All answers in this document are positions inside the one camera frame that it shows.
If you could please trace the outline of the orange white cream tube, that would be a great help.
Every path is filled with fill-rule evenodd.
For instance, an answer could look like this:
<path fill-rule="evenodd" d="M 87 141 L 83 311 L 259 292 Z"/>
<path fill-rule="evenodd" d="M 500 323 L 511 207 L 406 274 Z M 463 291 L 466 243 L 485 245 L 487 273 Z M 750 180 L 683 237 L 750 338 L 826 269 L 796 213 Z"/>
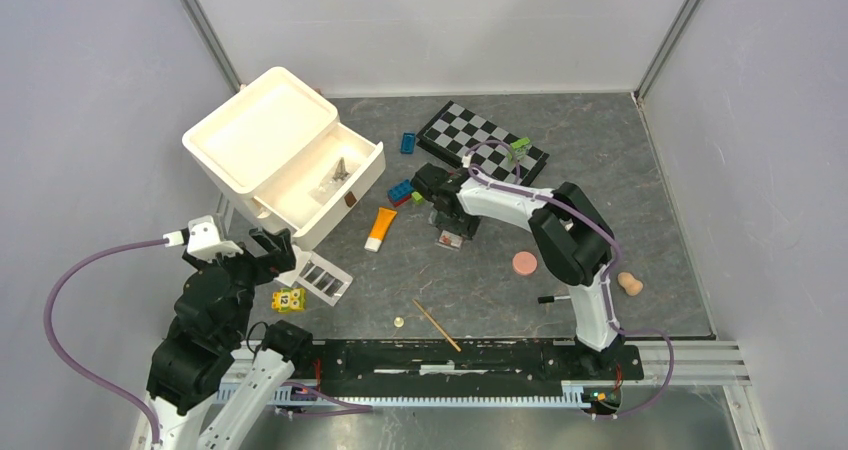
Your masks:
<path fill-rule="evenodd" d="M 395 210 L 385 207 L 380 207 L 378 209 L 376 218 L 364 245 L 365 250 L 369 252 L 379 251 L 396 216 L 397 212 Z"/>

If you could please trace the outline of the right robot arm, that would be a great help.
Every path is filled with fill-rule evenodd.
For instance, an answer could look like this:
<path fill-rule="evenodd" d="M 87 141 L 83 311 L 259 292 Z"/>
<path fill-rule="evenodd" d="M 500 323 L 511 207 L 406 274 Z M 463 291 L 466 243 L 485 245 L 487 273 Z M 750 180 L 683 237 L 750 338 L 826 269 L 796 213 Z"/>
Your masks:
<path fill-rule="evenodd" d="M 580 370 L 602 378 L 618 363 L 623 340 L 609 297 L 609 272 L 619 247 L 586 194 L 565 182 L 540 189 L 494 179 L 476 165 L 455 172 L 432 164 L 411 180 L 433 205 L 433 224 L 464 240 L 483 218 L 529 232 L 548 271 L 568 288 L 576 318 Z"/>

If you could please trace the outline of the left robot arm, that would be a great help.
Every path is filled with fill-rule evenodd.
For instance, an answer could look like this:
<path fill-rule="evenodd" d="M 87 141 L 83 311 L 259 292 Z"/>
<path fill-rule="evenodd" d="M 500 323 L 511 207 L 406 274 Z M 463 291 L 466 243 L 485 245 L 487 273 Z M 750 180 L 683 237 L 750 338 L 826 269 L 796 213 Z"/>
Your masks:
<path fill-rule="evenodd" d="M 289 231 L 253 229 L 250 236 L 262 255 L 223 239 L 210 220 L 164 237 L 169 246 L 185 246 L 183 258 L 195 271 L 152 355 L 146 390 L 157 416 L 151 425 L 156 449 L 240 448 L 279 387 L 313 367 L 311 333 L 279 320 L 265 331 L 235 394 L 212 422 L 205 420 L 235 362 L 234 351 L 248 335 L 257 286 L 296 266 Z"/>

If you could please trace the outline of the clear false eyelash case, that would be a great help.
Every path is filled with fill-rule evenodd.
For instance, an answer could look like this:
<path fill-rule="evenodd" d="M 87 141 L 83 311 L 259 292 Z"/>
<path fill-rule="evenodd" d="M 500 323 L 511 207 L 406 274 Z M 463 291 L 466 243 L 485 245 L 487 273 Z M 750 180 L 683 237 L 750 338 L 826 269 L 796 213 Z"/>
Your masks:
<path fill-rule="evenodd" d="M 448 230 L 442 230 L 436 240 L 436 244 L 443 248 L 460 250 L 464 241 L 465 239 L 462 236 L 454 234 Z"/>

